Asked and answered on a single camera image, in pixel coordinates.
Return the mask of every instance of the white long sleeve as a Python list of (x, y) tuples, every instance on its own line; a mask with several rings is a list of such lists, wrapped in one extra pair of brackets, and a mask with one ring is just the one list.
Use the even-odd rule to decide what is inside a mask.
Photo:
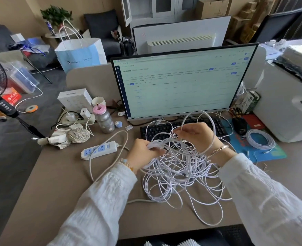
[(119, 218), (137, 178), (122, 163), (94, 182), (48, 246), (115, 246)]
[(220, 170), (256, 246), (302, 245), (302, 201), (240, 153)]

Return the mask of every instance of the keyboard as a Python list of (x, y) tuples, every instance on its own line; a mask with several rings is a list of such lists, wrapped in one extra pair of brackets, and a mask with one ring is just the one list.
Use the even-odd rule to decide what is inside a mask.
[[(226, 129), (223, 126), (220, 119), (218, 117), (212, 117), (212, 119), (213, 119), (215, 127), (216, 127), (216, 135), (218, 137), (223, 137), (223, 136), (228, 135), (228, 133), (226, 132)], [(186, 119), (184, 124), (195, 123), (195, 122), (197, 122), (196, 119), (189, 118), (189, 119)], [(211, 129), (213, 129), (213, 126), (212, 126), (212, 124), (211, 124), (211, 122), (208, 118), (199, 118), (198, 122), (204, 122)], [(173, 125), (173, 128), (174, 128), (174, 127), (177, 127), (177, 126), (181, 126), (182, 121), (180, 121), (180, 122), (171, 122), (171, 124)], [(157, 133), (160, 133), (160, 132), (170, 133), (170, 131), (172, 130), (172, 126), (169, 123), (162, 123), (162, 124), (158, 124), (158, 125), (150, 125), (148, 127), (147, 134), (145, 134), (146, 127), (147, 126), (141, 127), (140, 132), (141, 132), (141, 138), (144, 139), (144, 140), (148, 140), (148, 141), (151, 141), (153, 136), (156, 135)], [(169, 138), (169, 135), (168, 134), (160, 134), (160, 135), (157, 135), (154, 138), (154, 140), (164, 140), (165, 138)], [(226, 136), (224, 139), (227, 140), (228, 142), (230, 141), (229, 136)]]

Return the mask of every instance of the cabinet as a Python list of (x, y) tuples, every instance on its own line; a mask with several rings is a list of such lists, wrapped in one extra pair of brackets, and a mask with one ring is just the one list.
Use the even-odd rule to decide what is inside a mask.
[(120, 0), (125, 26), (173, 23), (192, 18), (197, 0)]

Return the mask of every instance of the left hand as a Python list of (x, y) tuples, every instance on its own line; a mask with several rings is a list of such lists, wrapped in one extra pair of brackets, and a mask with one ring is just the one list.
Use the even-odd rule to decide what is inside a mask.
[(152, 148), (148, 149), (146, 146), (149, 141), (136, 139), (132, 149), (129, 150), (127, 155), (127, 162), (133, 168), (136, 174), (138, 170), (146, 166), (153, 158), (164, 155), (165, 149)]

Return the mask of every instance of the gold bracelet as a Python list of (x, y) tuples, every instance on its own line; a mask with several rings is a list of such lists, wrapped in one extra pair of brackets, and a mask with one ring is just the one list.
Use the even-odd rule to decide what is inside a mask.
[(130, 166), (127, 159), (120, 158), (118, 162), (124, 164), (126, 167), (128, 167), (130, 170), (132, 170), (132, 172), (134, 172), (134, 168)]
[(208, 156), (208, 158), (210, 158), (211, 156), (213, 156), (214, 154), (218, 153), (219, 151), (225, 149), (225, 148), (228, 148), (229, 146), (228, 145), (224, 145), (224, 146), (221, 146), (219, 149), (216, 149), (214, 150), (211, 155)]

